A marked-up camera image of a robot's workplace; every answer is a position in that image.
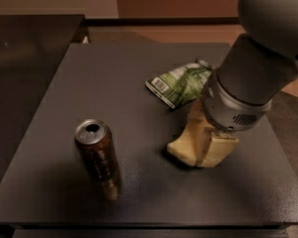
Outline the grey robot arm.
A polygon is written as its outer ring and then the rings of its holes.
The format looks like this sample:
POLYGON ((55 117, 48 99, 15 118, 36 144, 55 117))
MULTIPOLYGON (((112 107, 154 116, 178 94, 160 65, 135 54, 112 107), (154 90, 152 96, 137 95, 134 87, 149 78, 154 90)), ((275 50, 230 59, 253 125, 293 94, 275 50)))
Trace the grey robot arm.
POLYGON ((192 167, 213 168, 252 128, 273 96, 298 78, 298 0, 238 0, 244 28, 214 69, 181 137, 167 146, 192 167))

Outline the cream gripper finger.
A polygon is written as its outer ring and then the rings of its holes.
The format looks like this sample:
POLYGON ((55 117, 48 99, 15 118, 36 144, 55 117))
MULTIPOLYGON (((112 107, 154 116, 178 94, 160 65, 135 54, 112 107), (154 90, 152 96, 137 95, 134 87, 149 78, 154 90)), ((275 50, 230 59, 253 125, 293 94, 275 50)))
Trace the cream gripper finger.
POLYGON ((236 147, 239 138, 234 132, 207 128, 203 140, 203 153, 200 166, 214 168, 236 147))
POLYGON ((184 162, 195 167, 203 152, 203 137, 205 128, 210 127, 203 112, 200 98, 194 101, 187 117, 187 126, 181 135, 181 157, 184 162))

